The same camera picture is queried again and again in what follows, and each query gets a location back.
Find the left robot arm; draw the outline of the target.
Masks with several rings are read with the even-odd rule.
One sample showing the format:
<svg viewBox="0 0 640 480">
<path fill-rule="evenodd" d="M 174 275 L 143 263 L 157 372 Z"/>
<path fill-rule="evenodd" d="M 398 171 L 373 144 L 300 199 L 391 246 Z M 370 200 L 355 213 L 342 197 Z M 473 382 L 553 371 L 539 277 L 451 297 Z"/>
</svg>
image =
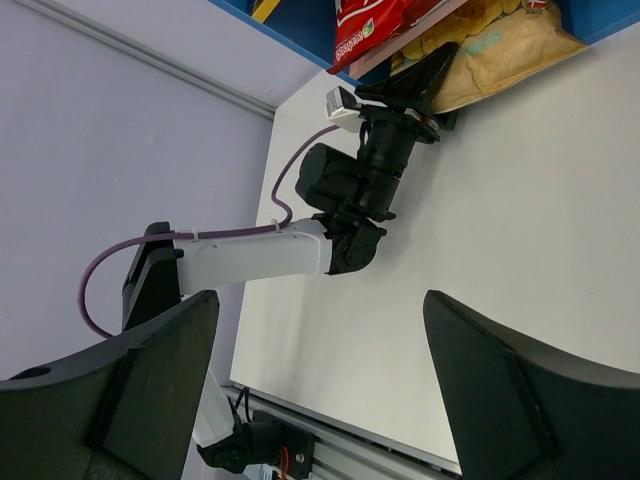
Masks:
<svg viewBox="0 0 640 480">
<path fill-rule="evenodd" d="M 433 102 L 459 46 L 449 41 L 403 72 L 354 91 L 332 90 L 332 129 L 357 133 L 355 156 L 318 135 L 292 156 L 297 194 L 315 214 L 286 216 L 249 229 L 180 233 L 165 222 L 135 240 L 136 256 L 123 285 L 123 326 L 137 327 L 177 307 L 205 287 L 297 274 L 341 275 L 373 260 L 393 217 L 390 206 L 413 147 L 432 144 L 454 127 L 452 113 Z M 162 447 L 194 442 L 205 463 L 231 473 L 269 464 L 286 479 L 312 470 L 315 437 L 265 412 L 251 413 L 249 394 L 228 399 L 205 375 L 204 358 L 179 369 L 165 354 L 127 360 L 121 415 L 135 448 L 133 463 L 151 478 L 162 472 Z"/>
</svg>

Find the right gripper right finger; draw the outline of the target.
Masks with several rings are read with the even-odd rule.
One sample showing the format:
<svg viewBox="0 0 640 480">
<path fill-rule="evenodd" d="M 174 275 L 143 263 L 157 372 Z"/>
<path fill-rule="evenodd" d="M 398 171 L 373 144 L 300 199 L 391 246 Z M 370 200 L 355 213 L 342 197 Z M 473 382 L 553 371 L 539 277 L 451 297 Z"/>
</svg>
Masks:
<svg viewBox="0 0 640 480">
<path fill-rule="evenodd" d="M 548 345 L 449 295 L 424 326 L 465 479 L 636 479 L 639 376 Z"/>
</svg>

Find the red Chuba bag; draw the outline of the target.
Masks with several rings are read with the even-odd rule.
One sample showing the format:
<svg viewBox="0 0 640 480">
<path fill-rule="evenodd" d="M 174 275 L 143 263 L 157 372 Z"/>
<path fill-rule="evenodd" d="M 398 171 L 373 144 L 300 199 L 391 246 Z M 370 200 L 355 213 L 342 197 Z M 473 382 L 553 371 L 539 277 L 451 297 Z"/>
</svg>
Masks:
<svg viewBox="0 0 640 480">
<path fill-rule="evenodd" d="M 408 30 L 441 4 L 436 0 L 343 0 L 335 2 L 333 65 L 328 73 L 345 70 L 394 34 Z"/>
</svg>

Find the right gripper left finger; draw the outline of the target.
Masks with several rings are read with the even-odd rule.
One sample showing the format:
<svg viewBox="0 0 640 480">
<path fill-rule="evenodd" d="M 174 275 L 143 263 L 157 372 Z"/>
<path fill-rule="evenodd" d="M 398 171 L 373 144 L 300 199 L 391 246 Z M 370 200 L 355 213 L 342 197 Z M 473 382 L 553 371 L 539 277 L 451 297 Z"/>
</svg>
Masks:
<svg viewBox="0 0 640 480">
<path fill-rule="evenodd" d="M 202 291 L 1 383 L 4 479 L 178 479 L 219 313 Z"/>
</svg>

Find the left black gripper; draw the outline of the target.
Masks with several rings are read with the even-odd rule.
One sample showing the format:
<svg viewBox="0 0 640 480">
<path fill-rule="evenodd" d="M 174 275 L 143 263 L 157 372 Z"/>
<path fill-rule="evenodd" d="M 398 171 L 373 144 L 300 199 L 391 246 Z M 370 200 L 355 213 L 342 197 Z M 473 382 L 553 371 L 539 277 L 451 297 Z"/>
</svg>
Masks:
<svg viewBox="0 0 640 480">
<path fill-rule="evenodd" d="M 360 109 L 359 118 L 363 123 L 359 133 L 358 162 L 385 173 L 403 173 L 416 143 L 431 145 L 440 141 L 437 125 L 430 119 L 392 109 L 433 113 L 435 97 L 458 50 L 458 43 L 446 42 L 400 73 L 355 89 L 355 95 L 360 99 L 387 106 L 365 105 Z M 457 110 L 435 114 L 434 120 L 440 130 L 453 131 L 458 114 Z"/>
</svg>

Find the aluminium mounting rail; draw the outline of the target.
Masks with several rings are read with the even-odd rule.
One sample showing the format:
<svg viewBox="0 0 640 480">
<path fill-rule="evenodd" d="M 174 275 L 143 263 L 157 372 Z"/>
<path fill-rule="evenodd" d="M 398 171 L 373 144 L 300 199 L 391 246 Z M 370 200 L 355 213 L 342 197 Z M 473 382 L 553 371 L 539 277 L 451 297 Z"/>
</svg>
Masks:
<svg viewBox="0 0 640 480">
<path fill-rule="evenodd" d="M 249 410 L 267 412 L 315 437 L 310 479 L 458 479 L 432 463 L 404 457 L 337 428 L 253 396 Z"/>
</svg>

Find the blue shelf with coloured boards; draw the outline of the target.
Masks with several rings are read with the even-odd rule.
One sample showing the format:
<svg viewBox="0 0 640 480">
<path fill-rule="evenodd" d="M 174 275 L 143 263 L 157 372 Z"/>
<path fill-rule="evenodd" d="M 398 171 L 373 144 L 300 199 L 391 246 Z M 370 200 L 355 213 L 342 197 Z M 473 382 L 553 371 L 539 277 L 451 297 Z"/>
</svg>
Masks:
<svg viewBox="0 0 640 480">
<path fill-rule="evenodd" d="M 335 7 L 332 1 L 279 1 L 264 22 L 252 17 L 252 1 L 214 1 L 247 25 L 329 69 L 334 61 Z M 390 72 L 391 56 L 422 31 L 461 7 L 462 1 L 441 1 L 421 23 L 371 50 L 338 77 L 352 85 L 381 80 Z M 639 21 L 637 1 L 558 1 L 566 31 L 593 44 Z"/>
</svg>

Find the yellow chips bag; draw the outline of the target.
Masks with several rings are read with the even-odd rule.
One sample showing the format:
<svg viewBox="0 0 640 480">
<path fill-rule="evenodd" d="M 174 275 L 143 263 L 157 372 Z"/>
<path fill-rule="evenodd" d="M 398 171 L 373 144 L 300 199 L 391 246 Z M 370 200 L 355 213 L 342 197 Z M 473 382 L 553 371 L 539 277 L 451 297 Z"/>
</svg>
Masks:
<svg viewBox="0 0 640 480">
<path fill-rule="evenodd" d="M 587 49 L 564 30 L 552 1 L 468 1 L 398 50 L 391 74 L 447 42 L 459 50 L 434 100 L 439 113 L 496 95 Z"/>
</svg>

